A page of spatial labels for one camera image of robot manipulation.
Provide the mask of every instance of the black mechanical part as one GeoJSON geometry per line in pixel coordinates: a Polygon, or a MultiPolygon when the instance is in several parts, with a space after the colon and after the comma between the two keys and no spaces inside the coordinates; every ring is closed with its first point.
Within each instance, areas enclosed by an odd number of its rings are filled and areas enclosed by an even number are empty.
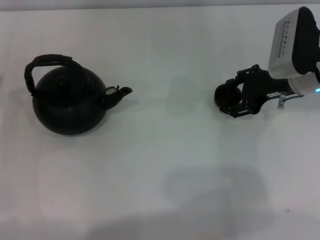
{"type": "Polygon", "coordinates": [[[215,104],[220,111],[234,118],[257,114],[268,100],[277,99],[281,92],[286,96],[295,93],[287,79],[273,79],[268,71],[259,65],[237,72],[235,78],[217,87],[214,93],[215,104]]]}
{"type": "Polygon", "coordinates": [[[320,31],[310,9],[299,9],[292,50],[292,63],[300,75],[315,72],[320,62],[320,31]]]}

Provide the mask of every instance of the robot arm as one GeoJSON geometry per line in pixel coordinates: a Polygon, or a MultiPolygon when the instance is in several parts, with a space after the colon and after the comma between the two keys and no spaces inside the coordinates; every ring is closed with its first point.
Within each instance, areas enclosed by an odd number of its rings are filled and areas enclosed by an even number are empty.
{"type": "Polygon", "coordinates": [[[278,107],[283,108],[287,100],[320,92],[319,39],[320,31],[308,8],[289,13],[275,26],[268,71],[259,65],[238,71],[215,90],[215,103],[237,118],[259,113],[268,100],[279,99],[278,107]]]}

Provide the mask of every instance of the kettle spout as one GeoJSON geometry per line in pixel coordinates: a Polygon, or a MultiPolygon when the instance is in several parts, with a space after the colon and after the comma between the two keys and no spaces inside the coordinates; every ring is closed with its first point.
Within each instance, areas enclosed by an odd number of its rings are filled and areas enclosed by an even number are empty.
{"type": "Polygon", "coordinates": [[[107,110],[112,109],[115,105],[117,105],[121,99],[132,93],[132,89],[130,87],[122,87],[119,89],[119,86],[110,86],[104,90],[103,96],[103,107],[107,110]]]}

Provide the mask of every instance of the kettle body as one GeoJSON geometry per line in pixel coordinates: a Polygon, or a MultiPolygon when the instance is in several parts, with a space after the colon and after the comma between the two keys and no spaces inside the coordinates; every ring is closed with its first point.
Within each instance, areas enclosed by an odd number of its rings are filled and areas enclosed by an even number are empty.
{"type": "Polygon", "coordinates": [[[39,121],[52,132],[78,135],[94,128],[106,111],[132,92],[129,87],[105,87],[92,71],[70,57],[42,55],[25,69],[26,85],[32,95],[33,110],[39,121]],[[58,66],[46,73],[35,86],[32,69],[58,66]]]}

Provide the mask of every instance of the black kettle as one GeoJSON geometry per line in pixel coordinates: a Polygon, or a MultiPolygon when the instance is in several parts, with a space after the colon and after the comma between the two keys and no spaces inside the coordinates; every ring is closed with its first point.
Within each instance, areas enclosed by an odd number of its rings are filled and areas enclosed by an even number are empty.
{"type": "Polygon", "coordinates": [[[108,109],[132,92],[129,87],[106,88],[92,71],[72,57],[58,54],[37,56],[25,67],[24,78],[37,118],[47,129],[62,135],[92,129],[108,109]],[[49,71],[35,86],[32,70],[42,66],[61,67],[49,71]]]}

